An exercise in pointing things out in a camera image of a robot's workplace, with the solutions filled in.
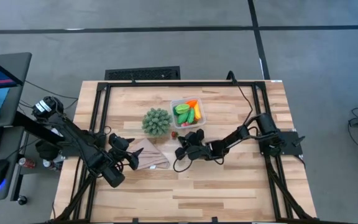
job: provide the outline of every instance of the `gray floor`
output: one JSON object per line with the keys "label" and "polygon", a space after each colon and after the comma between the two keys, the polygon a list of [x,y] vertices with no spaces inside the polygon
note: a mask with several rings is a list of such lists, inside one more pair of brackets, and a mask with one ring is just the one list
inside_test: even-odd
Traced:
{"label": "gray floor", "polygon": [[[358,1],[255,0],[260,26],[358,25]],[[0,0],[0,29],[153,26],[249,26],[247,1]],[[262,31],[271,79],[283,80],[318,216],[358,223],[358,148],[349,139],[358,106],[358,30]],[[0,54],[31,52],[28,80],[78,95],[83,80],[105,69],[175,66],[182,79],[261,79],[252,31],[105,34],[0,34]],[[46,93],[26,85],[22,99]],[[70,100],[62,99],[64,104]],[[358,140],[358,129],[354,130]],[[0,201],[0,223],[49,218],[58,177],[25,176],[20,207]]]}

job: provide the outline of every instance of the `beige cloth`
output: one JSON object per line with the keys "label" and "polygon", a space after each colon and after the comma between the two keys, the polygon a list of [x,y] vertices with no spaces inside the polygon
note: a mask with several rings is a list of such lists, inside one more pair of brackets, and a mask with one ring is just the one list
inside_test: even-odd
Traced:
{"label": "beige cloth", "polygon": [[148,139],[141,140],[127,151],[136,152],[141,148],[143,148],[143,151],[139,155],[139,166],[137,169],[149,168],[152,165],[163,169],[169,168],[168,159]]}

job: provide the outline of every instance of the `green plant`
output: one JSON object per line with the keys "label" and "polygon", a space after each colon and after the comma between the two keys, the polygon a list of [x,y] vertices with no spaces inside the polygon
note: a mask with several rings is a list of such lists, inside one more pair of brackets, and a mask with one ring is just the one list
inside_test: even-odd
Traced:
{"label": "green plant", "polygon": [[158,137],[168,133],[171,122],[172,117],[168,114],[168,111],[152,108],[143,118],[142,129],[144,133]]}

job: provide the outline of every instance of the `wooden table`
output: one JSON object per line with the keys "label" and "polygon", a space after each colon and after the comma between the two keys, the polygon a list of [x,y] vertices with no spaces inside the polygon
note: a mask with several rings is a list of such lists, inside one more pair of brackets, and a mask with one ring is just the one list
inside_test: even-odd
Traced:
{"label": "wooden table", "polygon": [[[74,122],[82,129],[90,126],[96,85],[97,81],[83,82],[81,87]],[[266,86],[277,127],[293,129],[283,83],[266,81]],[[251,88],[244,86],[242,90],[254,107]],[[103,94],[97,124],[100,123]],[[112,133],[140,141],[148,137],[141,130],[141,122],[150,108],[169,111],[171,100],[189,96],[198,96],[202,100],[207,122],[201,128],[205,131],[206,141],[222,139],[232,133],[250,111],[238,87],[114,87],[106,125],[112,127]],[[261,93],[259,99],[263,112]],[[191,130],[179,133],[185,135],[188,131]],[[116,189],[103,178],[98,179],[91,222],[131,222],[135,217],[140,222],[210,222],[211,217],[218,217],[220,222],[274,220],[264,158],[256,141],[243,141],[232,148],[223,166],[197,160],[189,170],[176,173],[172,164],[179,142],[170,136],[149,140],[169,159],[170,168],[137,171],[126,168],[126,180]],[[57,215],[70,201],[76,161],[73,157],[64,163],[55,197]],[[305,211],[315,217],[303,164],[293,156],[282,156],[282,161],[289,191]],[[179,162],[178,169],[188,163],[188,158]],[[284,217],[282,195],[278,189],[277,192]],[[85,214],[85,201],[81,205],[80,217]]]}

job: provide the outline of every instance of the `plastic bin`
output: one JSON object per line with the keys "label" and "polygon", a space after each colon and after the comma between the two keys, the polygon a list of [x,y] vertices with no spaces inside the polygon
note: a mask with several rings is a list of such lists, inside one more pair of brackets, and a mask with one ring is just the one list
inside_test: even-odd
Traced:
{"label": "plastic bin", "polygon": [[[196,124],[191,124],[189,126],[181,127],[180,124],[178,124],[178,118],[177,118],[177,116],[175,116],[175,114],[173,112],[173,110],[174,110],[173,108],[180,104],[185,104],[189,100],[197,100],[198,106],[200,108],[201,119],[199,119]],[[171,101],[171,112],[172,112],[172,118],[173,118],[173,125],[177,129],[196,128],[196,127],[200,127],[206,123],[206,117],[205,117],[205,113],[204,113],[203,103],[201,102],[201,99],[199,97],[194,96],[194,97],[184,98],[181,100],[172,100]]]}

